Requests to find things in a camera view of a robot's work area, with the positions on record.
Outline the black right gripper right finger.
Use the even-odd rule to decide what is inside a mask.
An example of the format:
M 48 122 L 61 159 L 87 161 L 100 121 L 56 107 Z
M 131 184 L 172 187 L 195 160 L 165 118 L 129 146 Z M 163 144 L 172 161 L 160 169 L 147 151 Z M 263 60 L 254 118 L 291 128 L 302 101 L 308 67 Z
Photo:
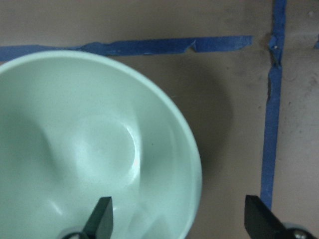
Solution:
M 300 226 L 285 226 L 256 195 L 246 195 L 244 227 L 251 239 L 315 239 Z

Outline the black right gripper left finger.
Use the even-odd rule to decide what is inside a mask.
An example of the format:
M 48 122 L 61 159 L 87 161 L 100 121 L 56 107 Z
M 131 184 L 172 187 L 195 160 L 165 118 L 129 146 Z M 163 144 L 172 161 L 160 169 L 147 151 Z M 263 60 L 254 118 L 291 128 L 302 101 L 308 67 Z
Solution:
M 101 197 L 83 228 L 89 239 L 110 239 L 113 232 L 113 203 L 111 197 Z

